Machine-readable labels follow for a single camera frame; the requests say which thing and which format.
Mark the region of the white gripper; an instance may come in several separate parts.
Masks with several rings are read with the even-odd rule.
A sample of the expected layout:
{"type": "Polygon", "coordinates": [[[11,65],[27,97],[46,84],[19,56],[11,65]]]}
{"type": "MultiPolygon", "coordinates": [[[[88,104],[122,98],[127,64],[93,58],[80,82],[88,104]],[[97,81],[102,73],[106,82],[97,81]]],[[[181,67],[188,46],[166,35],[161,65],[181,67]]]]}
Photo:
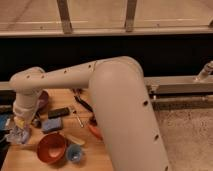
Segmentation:
{"type": "Polygon", "coordinates": [[[13,103],[13,112],[16,115],[14,122],[20,129],[26,128],[25,121],[31,121],[39,107],[41,91],[17,92],[13,103]]]}

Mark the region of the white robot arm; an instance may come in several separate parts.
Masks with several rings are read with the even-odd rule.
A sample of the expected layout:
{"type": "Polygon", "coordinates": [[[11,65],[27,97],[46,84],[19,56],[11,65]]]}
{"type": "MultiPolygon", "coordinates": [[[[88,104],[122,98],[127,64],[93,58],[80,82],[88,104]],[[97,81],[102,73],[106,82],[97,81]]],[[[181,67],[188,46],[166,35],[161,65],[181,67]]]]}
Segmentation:
{"type": "Polygon", "coordinates": [[[172,171],[145,85],[128,56],[95,60],[51,72],[32,67],[9,81],[15,116],[29,124],[44,89],[86,88],[114,171],[172,171]]]}

